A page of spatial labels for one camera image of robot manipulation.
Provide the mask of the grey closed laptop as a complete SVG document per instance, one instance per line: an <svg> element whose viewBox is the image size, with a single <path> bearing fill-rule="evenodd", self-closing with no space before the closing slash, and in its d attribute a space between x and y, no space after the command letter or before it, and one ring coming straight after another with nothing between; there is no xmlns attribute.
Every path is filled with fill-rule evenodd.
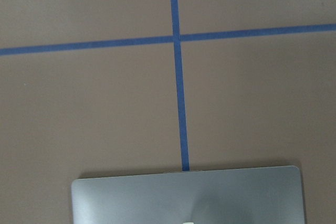
<svg viewBox="0 0 336 224"><path fill-rule="evenodd" d="M76 179L74 223L305 223L296 166Z"/></svg>

